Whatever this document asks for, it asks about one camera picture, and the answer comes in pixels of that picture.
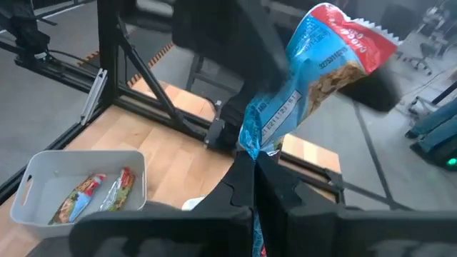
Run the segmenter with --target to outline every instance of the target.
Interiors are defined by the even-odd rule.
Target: wooden table
[[[145,85],[140,80],[134,89],[154,96]],[[214,110],[206,99],[168,84],[163,86],[180,109],[212,121]],[[68,150],[126,148],[138,149],[146,157],[148,200],[178,208],[187,199],[210,193],[233,163],[230,156],[208,150],[196,139],[114,106],[66,147]],[[285,137],[283,152],[340,172],[336,153],[295,136]],[[324,180],[291,163],[281,161],[281,164]],[[316,190],[334,201],[332,194]],[[12,196],[0,206],[0,256],[23,257],[39,240],[9,218],[13,200]]]

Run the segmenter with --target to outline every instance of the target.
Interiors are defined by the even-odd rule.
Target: chip bag
[[[318,4],[301,20],[286,47],[290,78],[276,94],[257,94],[246,107],[238,142],[253,159],[275,154],[282,138],[330,94],[370,74],[400,44],[380,26],[350,19],[332,4]]]

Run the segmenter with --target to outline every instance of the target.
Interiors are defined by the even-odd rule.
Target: white plastic bin
[[[146,203],[146,164],[138,151],[43,151],[29,162],[16,193],[11,218],[37,238],[66,236],[73,223],[48,225],[66,197],[88,175],[104,173],[106,179],[76,222],[99,210],[113,182],[125,166],[136,174],[135,183],[122,210],[141,210]],[[27,178],[31,185],[27,190]]]

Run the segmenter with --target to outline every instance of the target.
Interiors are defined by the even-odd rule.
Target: wrapped snack
[[[332,4],[313,7],[286,47],[291,77],[276,95],[258,94],[246,107],[239,143],[252,158],[274,154],[282,138],[331,93],[370,74],[399,44],[380,26],[351,20]]]
[[[92,200],[95,190],[100,187],[105,178],[105,174],[94,174],[80,183],[60,205],[54,217],[49,221],[49,225],[74,222]]]
[[[124,205],[131,187],[135,182],[135,174],[130,168],[124,167],[121,175],[109,189],[108,196],[100,206],[100,211],[118,211]]]

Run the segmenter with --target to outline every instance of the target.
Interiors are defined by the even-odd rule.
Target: concrete floor
[[[50,19],[59,25],[49,27],[40,24],[40,28],[51,36],[50,48],[80,57],[97,50],[94,4]],[[7,34],[3,34],[0,40],[4,40],[5,36]],[[414,36],[402,48],[407,50],[408,55],[420,56],[417,47],[414,47],[420,40]],[[404,103],[418,94],[432,99],[444,90],[450,84],[447,78],[452,72],[451,67],[456,67],[456,55],[448,53],[443,60],[430,61],[433,69],[430,77],[414,71],[402,61],[392,60],[396,65],[393,74],[401,82]],[[0,51],[0,59],[4,60],[4,68],[0,70],[0,119],[3,121],[0,123],[0,183],[77,121],[85,100],[84,94],[15,66],[13,58],[12,54]],[[158,79],[184,88],[192,58],[192,53],[174,47],[152,70]],[[227,76],[218,66],[205,63],[204,69],[219,81],[239,89],[241,82]],[[194,84],[192,91],[214,101],[225,101],[230,97],[229,93],[201,81]],[[409,150],[412,142],[403,135],[411,122],[403,112],[404,105],[401,104],[384,116],[361,109],[393,198],[418,210],[457,210],[457,199],[454,197],[457,193],[457,173],[429,166]],[[330,97],[294,133],[338,153],[345,181],[384,195],[350,101],[342,96]],[[365,209],[388,208],[351,191],[345,194],[350,205]]]

